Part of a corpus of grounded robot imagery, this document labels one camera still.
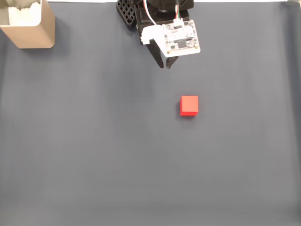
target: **black 3d-printed part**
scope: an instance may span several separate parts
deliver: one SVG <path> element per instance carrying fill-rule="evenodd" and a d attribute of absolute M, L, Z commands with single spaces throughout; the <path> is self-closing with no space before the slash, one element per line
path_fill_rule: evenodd
<path fill-rule="evenodd" d="M 135 6 L 129 0 L 118 0 L 117 11 L 129 29 L 133 29 L 137 24 Z"/>
<path fill-rule="evenodd" d="M 148 0 L 149 4 L 161 11 L 174 12 L 176 4 L 180 5 L 180 11 L 193 8 L 193 0 Z"/>
<path fill-rule="evenodd" d="M 166 68 L 170 69 L 173 63 L 178 59 L 178 56 L 169 57 L 166 59 Z"/>
<path fill-rule="evenodd" d="M 150 40 L 150 43 L 146 45 L 146 47 L 149 49 L 150 53 L 154 57 L 155 61 L 159 65 L 160 68 L 164 68 L 164 64 L 161 57 L 161 51 L 159 46 L 156 44 L 154 39 Z"/>
<path fill-rule="evenodd" d="M 129 0 L 131 5 L 136 5 L 142 2 L 142 0 Z"/>

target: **white wire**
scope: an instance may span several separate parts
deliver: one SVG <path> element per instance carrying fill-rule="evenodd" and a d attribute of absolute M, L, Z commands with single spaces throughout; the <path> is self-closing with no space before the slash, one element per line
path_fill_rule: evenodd
<path fill-rule="evenodd" d="M 175 6 L 175 18 L 176 18 L 176 19 L 179 19 L 178 5 Z"/>
<path fill-rule="evenodd" d="M 153 22 L 154 25 L 157 25 L 156 22 L 153 20 L 153 18 L 151 17 L 150 13 L 149 13 L 149 10 L 147 8 L 147 3 L 146 3 L 146 0 L 143 0 L 143 4 L 144 4 L 144 8 L 145 8 L 145 11 L 146 11 L 146 14 L 147 16 L 149 17 L 149 19 Z"/>

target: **robotic arm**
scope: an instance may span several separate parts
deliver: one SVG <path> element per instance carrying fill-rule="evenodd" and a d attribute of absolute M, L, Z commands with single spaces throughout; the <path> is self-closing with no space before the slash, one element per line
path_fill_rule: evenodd
<path fill-rule="evenodd" d="M 148 3 L 118 0 L 116 6 L 128 28 L 137 28 L 141 44 L 146 45 L 160 68 L 164 68 L 161 51 L 167 57 L 167 68 L 179 56 L 200 52 L 195 24 L 188 14 L 193 0 L 148 0 Z"/>

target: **electronic components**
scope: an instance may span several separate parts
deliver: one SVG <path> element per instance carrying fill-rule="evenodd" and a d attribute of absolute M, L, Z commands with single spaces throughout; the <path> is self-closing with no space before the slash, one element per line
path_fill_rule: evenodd
<path fill-rule="evenodd" d="M 163 24 L 162 27 L 168 54 L 176 53 L 180 49 L 188 50 L 187 54 L 190 54 L 190 48 L 200 50 L 193 20 L 183 22 L 181 19 L 175 19 L 173 23 Z"/>

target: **tissue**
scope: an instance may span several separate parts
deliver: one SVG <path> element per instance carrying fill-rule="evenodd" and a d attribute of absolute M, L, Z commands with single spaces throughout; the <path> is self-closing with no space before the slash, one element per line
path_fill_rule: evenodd
<path fill-rule="evenodd" d="M 30 8 L 21 10 L 9 7 L 8 16 L 10 26 L 37 26 L 41 22 L 41 5 L 35 2 Z"/>

